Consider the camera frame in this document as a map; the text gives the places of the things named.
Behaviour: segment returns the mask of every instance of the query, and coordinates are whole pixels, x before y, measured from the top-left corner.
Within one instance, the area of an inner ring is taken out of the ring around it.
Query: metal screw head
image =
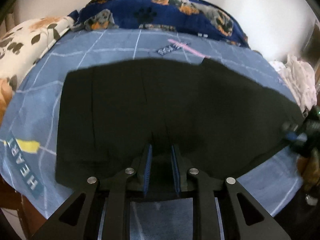
[[[134,168],[126,168],[124,172],[126,174],[132,174],[132,173],[134,173]]]
[[[229,184],[235,184],[236,183],[236,180],[234,178],[232,178],[232,177],[227,178],[226,181]]]
[[[190,172],[190,174],[197,175],[197,174],[199,173],[199,170],[196,169],[196,168],[191,168],[191,169],[189,170],[189,172]]]
[[[89,179],[87,179],[87,182],[89,184],[94,184],[97,182],[97,178],[96,177],[90,177]]]

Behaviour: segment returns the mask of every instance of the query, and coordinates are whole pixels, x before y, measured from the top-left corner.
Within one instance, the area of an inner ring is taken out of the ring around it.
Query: white cloth
[[[278,61],[269,63],[290,89],[301,112],[304,112],[305,109],[310,110],[313,105],[317,104],[315,72],[309,63],[298,61],[297,57],[290,54],[286,64]]]

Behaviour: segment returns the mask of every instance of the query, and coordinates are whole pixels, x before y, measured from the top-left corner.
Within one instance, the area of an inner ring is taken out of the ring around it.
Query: white wall
[[[66,15],[81,9],[90,0],[18,0],[18,22],[31,18]],[[286,54],[298,54],[310,35],[315,15],[305,0],[207,0],[240,23],[252,49],[267,60],[283,60]]]

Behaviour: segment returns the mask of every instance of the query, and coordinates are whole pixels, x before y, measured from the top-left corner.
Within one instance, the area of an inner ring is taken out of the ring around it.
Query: yellow pen graphic
[[[37,141],[24,141],[20,139],[16,139],[20,149],[23,152],[31,153],[31,154],[36,154],[38,152],[38,149],[40,147],[40,143]]]

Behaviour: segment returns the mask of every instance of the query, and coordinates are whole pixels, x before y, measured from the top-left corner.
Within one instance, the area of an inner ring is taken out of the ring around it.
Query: pink stripe
[[[173,44],[178,45],[178,46],[181,47],[181,48],[184,48],[185,50],[191,52],[192,54],[194,54],[194,55],[196,55],[196,56],[198,56],[198,57],[210,58],[210,56],[204,55],[204,54],[196,51],[195,49],[190,48],[190,47],[189,47],[188,45],[186,45],[186,44],[179,43],[178,41],[175,41],[175,40],[173,40],[173,39],[168,39],[168,41],[171,42],[171,43],[173,43]]]

